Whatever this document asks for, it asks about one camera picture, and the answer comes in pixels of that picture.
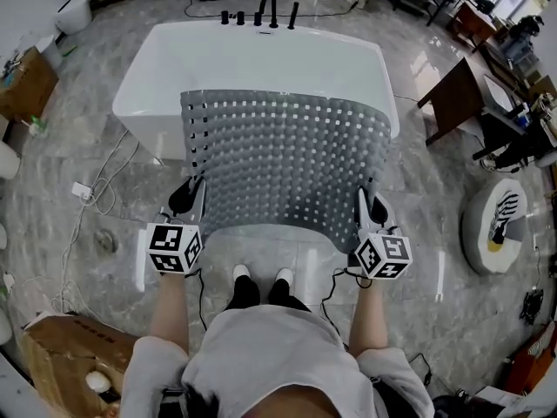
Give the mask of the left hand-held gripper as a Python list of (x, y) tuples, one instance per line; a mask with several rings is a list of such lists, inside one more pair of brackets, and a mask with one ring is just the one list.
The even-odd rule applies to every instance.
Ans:
[(159, 273), (191, 274), (203, 249), (200, 226), (205, 214), (206, 182), (189, 177), (168, 198), (146, 228), (147, 260)]

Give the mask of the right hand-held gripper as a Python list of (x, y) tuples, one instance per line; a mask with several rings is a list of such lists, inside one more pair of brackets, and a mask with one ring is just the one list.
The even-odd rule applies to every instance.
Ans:
[(348, 271), (368, 280), (396, 280), (413, 263), (413, 255), (409, 239), (396, 233), (394, 210), (380, 192), (369, 213), (367, 191), (358, 188), (356, 223), (359, 245), (348, 256)]

